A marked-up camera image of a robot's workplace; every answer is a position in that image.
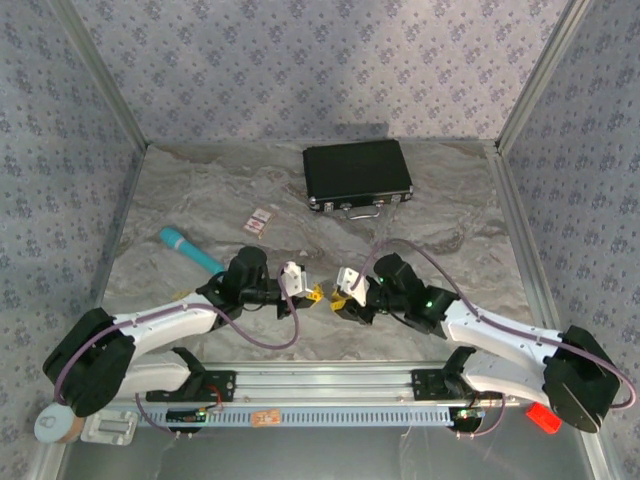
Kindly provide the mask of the small red white matchbox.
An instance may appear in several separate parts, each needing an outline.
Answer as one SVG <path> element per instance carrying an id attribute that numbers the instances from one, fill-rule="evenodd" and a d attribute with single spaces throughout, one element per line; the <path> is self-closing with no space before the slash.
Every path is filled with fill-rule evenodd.
<path id="1" fill-rule="evenodd" d="M 274 219 L 275 215 L 265 209 L 256 208 L 243 225 L 243 229 L 261 238 Z"/>

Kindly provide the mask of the teal microphone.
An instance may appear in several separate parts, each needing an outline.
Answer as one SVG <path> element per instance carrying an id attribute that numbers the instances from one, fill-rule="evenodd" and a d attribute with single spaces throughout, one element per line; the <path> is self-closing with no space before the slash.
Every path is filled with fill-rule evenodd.
<path id="1" fill-rule="evenodd" d="M 225 270 L 222 263 L 193 245 L 179 231 L 165 227 L 160 231 L 159 236 L 169 249 L 179 252 L 211 275 L 219 274 Z"/>

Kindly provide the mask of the red plastic block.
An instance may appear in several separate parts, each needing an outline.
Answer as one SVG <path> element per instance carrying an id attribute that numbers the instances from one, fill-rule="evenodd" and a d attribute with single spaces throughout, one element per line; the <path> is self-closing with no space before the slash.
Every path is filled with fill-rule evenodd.
<path id="1" fill-rule="evenodd" d="M 543 432 L 549 435 L 556 434 L 562 426 L 562 420 L 549 408 L 540 403 L 531 404 L 526 410 L 526 416 Z"/>

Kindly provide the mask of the grey tape roll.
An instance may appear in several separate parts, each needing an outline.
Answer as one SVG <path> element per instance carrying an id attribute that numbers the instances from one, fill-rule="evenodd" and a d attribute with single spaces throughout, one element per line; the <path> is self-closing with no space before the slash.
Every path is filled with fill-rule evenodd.
<path id="1" fill-rule="evenodd" d="M 80 436 L 84 423 L 85 420 L 76 416 L 70 407 L 53 403 L 38 415 L 34 435 L 45 444 L 70 443 Z"/>

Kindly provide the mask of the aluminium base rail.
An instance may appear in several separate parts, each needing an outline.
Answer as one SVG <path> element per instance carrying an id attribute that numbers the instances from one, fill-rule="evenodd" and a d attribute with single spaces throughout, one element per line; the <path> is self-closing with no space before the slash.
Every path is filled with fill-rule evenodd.
<path id="1" fill-rule="evenodd" d="M 206 362 L 236 373 L 234 401 L 245 405 L 400 405 L 414 401 L 411 372 L 439 369 L 420 361 Z"/>

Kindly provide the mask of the metal clamp bracket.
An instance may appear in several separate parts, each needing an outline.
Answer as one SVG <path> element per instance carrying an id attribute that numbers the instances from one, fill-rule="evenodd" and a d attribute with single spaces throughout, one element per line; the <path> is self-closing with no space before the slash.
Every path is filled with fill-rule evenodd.
<path id="1" fill-rule="evenodd" d="M 85 443 L 128 446 L 138 420 L 138 414 L 131 411 L 99 411 L 86 419 L 80 439 Z"/>

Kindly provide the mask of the aluminium frame post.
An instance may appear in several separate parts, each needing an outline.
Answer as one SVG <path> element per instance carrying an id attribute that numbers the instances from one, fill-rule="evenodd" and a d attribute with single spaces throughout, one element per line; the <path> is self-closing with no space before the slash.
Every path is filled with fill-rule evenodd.
<path id="1" fill-rule="evenodd" d="M 138 150 L 145 151 L 148 142 L 71 0 L 47 1 L 121 128 Z"/>
<path id="2" fill-rule="evenodd" d="M 593 0 L 567 0 L 564 10 L 496 139 L 495 145 L 500 155 L 506 155 L 512 148 L 570 47 L 592 2 Z"/>

